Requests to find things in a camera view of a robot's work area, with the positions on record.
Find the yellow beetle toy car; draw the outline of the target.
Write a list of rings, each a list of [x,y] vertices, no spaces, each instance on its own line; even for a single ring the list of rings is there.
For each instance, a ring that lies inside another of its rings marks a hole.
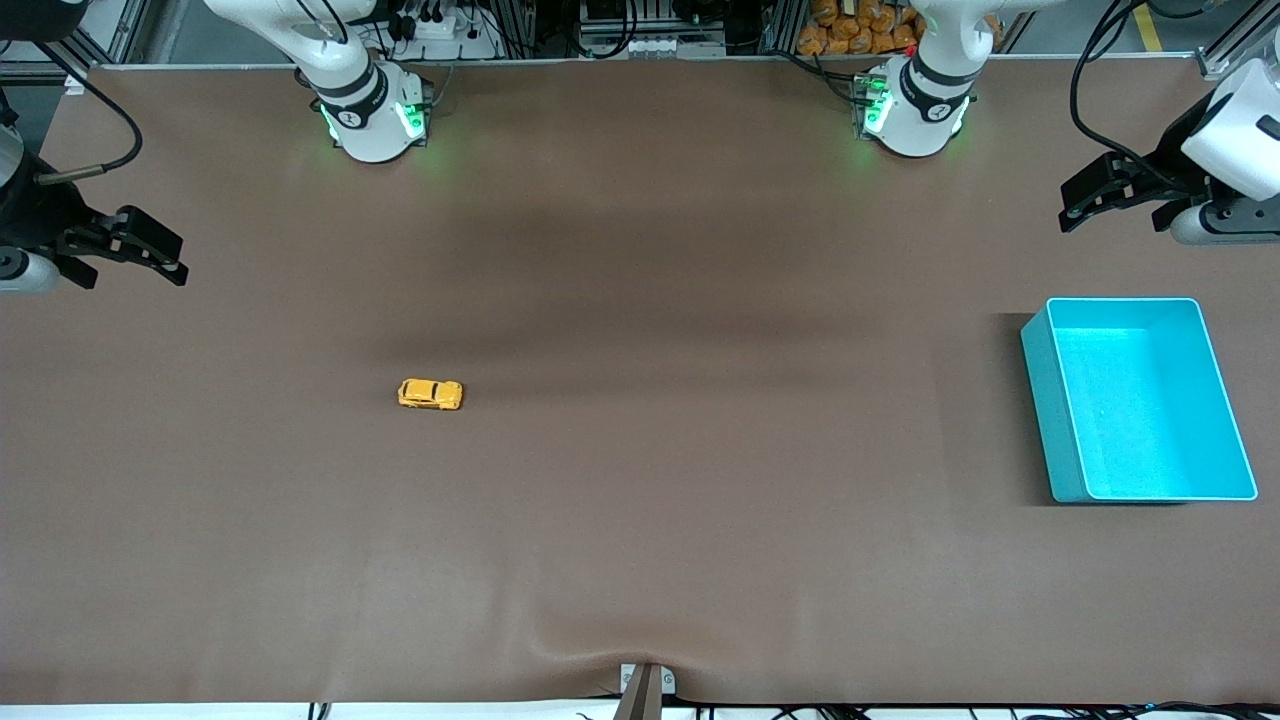
[[[404,379],[397,389],[397,404],[402,407],[456,411],[465,402],[465,387],[457,380]]]

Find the turquoise plastic bin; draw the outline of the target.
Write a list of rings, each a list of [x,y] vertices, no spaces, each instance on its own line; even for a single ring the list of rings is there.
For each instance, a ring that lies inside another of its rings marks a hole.
[[[1057,502],[1257,498],[1196,300],[1053,297],[1020,340]]]

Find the white power strip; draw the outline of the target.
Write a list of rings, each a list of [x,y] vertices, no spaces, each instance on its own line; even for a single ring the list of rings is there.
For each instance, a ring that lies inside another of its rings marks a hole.
[[[383,37],[397,61],[506,59],[493,14],[463,0],[384,0]]]

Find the white terminal block equipment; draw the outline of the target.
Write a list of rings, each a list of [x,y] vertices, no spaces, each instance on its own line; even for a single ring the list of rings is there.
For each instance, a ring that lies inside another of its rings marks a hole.
[[[730,0],[566,0],[575,51],[591,59],[724,56]]]

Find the brown table mat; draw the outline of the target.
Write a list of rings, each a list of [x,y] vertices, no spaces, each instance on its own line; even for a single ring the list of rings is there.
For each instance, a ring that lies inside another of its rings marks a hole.
[[[0,297],[0,705],[1280,705],[1280,246],[1059,228],[1071,64],[942,154],[786,61],[456,72],[334,149],[288,69],[102,69],[86,181],[189,281]],[[1189,297],[1260,496],[1053,501],[1020,331]],[[457,380],[456,411],[402,407]]]

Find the aluminium frame profile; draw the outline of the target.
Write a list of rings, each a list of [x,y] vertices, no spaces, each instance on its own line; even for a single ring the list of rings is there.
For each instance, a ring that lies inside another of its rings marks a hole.
[[[1280,0],[1249,0],[1245,10],[1196,54],[1206,81],[1224,79],[1252,59],[1280,67]]]
[[[0,0],[0,83],[60,85],[125,61],[152,0]]]

